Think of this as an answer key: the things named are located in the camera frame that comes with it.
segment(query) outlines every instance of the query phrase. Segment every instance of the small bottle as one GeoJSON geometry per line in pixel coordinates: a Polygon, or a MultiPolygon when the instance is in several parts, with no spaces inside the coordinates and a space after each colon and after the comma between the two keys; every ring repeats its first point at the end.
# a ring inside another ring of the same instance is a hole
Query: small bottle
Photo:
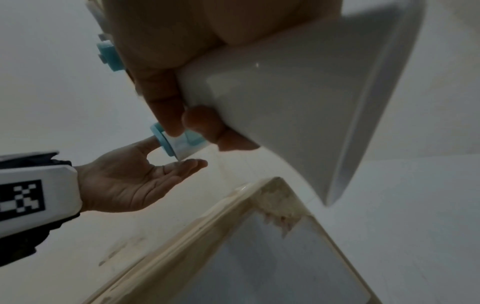
{"type": "Polygon", "coordinates": [[[168,156],[175,157],[178,161],[188,158],[210,144],[199,133],[190,130],[186,130],[178,137],[171,137],[159,123],[153,124],[150,129],[168,156]]]}

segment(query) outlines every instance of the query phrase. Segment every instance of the wooden edge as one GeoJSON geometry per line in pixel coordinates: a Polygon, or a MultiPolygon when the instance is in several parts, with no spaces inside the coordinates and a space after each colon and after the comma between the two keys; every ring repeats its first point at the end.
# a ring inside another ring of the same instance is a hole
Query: wooden edge
{"type": "MultiPolygon", "coordinates": [[[[304,216],[315,219],[283,179],[277,177],[247,184],[105,284],[84,304],[132,303],[152,284],[160,286],[156,294],[162,295],[162,302],[168,302],[208,262],[241,219],[255,209],[287,230],[304,216]]],[[[323,227],[316,220],[315,223],[319,233],[370,293],[368,304],[381,303],[323,227]]]]}

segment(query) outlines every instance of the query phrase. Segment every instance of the hand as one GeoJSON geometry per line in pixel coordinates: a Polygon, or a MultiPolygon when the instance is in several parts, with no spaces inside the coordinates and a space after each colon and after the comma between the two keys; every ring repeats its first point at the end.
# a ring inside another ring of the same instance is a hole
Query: hand
{"type": "Polygon", "coordinates": [[[221,151],[258,146],[207,107],[184,110],[178,68],[221,45],[250,43],[315,18],[336,18],[342,0],[103,0],[125,66],[165,131],[202,134],[221,151]]]}
{"type": "Polygon", "coordinates": [[[201,159],[154,166],[147,155],[160,146],[155,137],[113,150],[94,162],[75,167],[82,211],[126,212],[163,198],[187,177],[205,168],[201,159]]]}

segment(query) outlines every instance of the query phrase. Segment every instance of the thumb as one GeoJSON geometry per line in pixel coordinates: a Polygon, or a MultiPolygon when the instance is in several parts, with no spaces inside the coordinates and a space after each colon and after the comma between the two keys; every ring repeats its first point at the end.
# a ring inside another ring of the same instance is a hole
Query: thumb
{"type": "Polygon", "coordinates": [[[133,146],[139,149],[143,155],[147,156],[151,151],[160,147],[160,142],[155,136],[151,136],[134,143],[133,146]]]}

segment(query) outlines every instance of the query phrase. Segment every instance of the white funnel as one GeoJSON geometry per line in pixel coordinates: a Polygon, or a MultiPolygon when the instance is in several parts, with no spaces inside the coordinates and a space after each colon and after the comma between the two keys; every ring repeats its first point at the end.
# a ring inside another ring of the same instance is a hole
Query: white funnel
{"type": "Polygon", "coordinates": [[[188,106],[287,161],[325,205],[343,193],[410,55],[424,1],[313,22],[177,72],[188,106]]]}

